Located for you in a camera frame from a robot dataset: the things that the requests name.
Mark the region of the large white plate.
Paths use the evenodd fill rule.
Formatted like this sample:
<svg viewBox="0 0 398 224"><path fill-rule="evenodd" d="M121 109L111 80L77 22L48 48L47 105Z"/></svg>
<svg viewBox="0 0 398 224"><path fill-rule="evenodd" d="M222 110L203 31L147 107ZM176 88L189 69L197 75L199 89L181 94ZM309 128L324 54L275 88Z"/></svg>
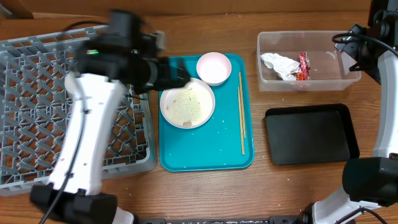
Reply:
<svg viewBox="0 0 398 224"><path fill-rule="evenodd" d="M191 78L182 88L164 90L160 112L172 126L193 129L205 124L215 110L215 95L205 82Z"/></svg>

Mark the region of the red snack wrapper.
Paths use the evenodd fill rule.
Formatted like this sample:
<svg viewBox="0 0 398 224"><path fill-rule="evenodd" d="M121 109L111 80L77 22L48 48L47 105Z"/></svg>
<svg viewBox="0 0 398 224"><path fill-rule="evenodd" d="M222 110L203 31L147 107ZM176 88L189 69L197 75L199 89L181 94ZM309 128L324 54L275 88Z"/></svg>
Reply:
<svg viewBox="0 0 398 224"><path fill-rule="evenodd" d="M300 52L299 53L299 59L300 59L300 66L299 70L296 73L296 80L310 80L310 62L308 59L308 55L306 52Z"/></svg>

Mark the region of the white napkin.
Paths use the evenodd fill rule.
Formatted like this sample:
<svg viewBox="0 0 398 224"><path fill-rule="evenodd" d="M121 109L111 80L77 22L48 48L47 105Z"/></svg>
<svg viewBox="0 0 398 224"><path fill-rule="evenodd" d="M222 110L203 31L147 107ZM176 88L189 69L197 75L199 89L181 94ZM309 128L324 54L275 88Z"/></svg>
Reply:
<svg viewBox="0 0 398 224"><path fill-rule="evenodd" d="M277 53L264 53L260 55L264 65L273 69L284 81L296 80L295 74L300 71L300 63L291 58Z"/></svg>

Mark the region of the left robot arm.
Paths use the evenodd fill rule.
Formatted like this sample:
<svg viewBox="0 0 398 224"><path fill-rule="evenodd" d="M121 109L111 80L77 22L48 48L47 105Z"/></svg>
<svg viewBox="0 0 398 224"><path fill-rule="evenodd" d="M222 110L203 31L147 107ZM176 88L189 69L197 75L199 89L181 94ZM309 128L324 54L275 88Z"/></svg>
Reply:
<svg viewBox="0 0 398 224"><path fill-rule="evenodd" d="M145 34L136 14L112 10L108 30L75 51L76 68L65 87L73 100L62 150L44 185L34 185L30 201L44 219L65 223L137 223L138 217L104 194L102 166L114 115L132 86L136 94L181 88L190 81L184 67L172 76L169 61L158 57L164 34Z"/></svg>

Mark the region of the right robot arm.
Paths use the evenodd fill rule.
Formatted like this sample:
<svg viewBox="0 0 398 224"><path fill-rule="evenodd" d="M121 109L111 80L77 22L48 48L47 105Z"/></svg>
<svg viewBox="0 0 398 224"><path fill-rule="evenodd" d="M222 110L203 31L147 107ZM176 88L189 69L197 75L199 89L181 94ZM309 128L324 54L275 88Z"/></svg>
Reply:
<svg viewBox="0 0 398 224"><path fill-rule="evenodd" d="M350 159L343 185L309 204L297 223L349 223L359 215L397 203L397 0L372 0L368 25L332 37L355 60L350 71L365 71L381 85L381 112L372 157Z"/></svg>

